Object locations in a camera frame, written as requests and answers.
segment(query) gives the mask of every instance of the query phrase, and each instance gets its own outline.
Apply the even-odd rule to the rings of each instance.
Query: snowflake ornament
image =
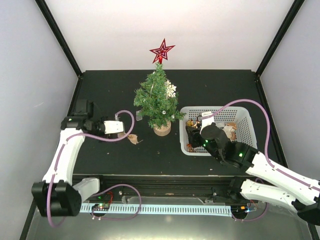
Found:
[[[176,89],[177,87],[175,85],[173,85],[169,80],[167,80],[165,82],[165,86],[166,86],[166,97],[167,98],[174,98],[176,96]]]

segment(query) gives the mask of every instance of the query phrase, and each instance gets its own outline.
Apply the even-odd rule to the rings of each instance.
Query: star tree topper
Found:
[[[160,64],[162,64],[162,59],[168,60],[168,54],[169,52],[175,45],[172,46],[166,46],[166,39],[164,38],[160,47],[151,49],[150,51],[155,54],[155,58],[152,63],[155,63],[156,61],[159,61]]]

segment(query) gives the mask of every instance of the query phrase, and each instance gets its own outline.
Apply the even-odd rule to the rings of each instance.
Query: white plastic basket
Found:
[[[182,113],[186,113],[183,120],[179,121],[180,144],[181,150],[184,154],[189,156],[210,156],[210,153],[208,153],[202,146],[194,148],[194,152],[188,152],[187,144],[189,141],[186,131],[186,122],[190,119],[195,121],[196,118],[203,112],[211,111],[215,113],[220,108],[221,106],[185,106],[181,109]],[[214,116],[214,122],[236,123],[236,141],[257,148],[257,139],[254,126],[248,110],[244,107],[229,106]]]

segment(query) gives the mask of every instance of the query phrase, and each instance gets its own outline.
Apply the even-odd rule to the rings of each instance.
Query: gray floor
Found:
[[[254,217],[261,213],[251,213]],[[287,210],[271,207],[260,220],[235,222],[222,216],[138,215],[129,221],[68,217],[59,228],[37,212],[28,240],[310,240],[308,226]]]

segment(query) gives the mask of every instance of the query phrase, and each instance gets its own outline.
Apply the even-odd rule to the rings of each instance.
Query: black table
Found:
[[[133,105],[135,90],[153,70],[93,70],[86,71],[77,99],[95,102],[94,119],[101,114],[114,117],[119,110],[136,113]],[[250,70],[166,70],[168,79],[177,86],[178,108],[185,106],[223,106],[237,99],[260,102],[255,75]],[[250,103],[246,108],[252,118],[258,149],[264,152],[266,120],[261,110]],[[129,129],[131,118],[125,113],[121,121]],[[74,167],[75,175],[138,175],[138,176],[243,176],[236,168],[220,165],[212,157],[188,156],[182,153],[179,122],[172,124],[169,135],[160,137],[148,126],[147,119],[135,122],[133,134],[137,145],[128,139],[105,143],[86,138]],[[278,162],[270,140],[269,156]]]

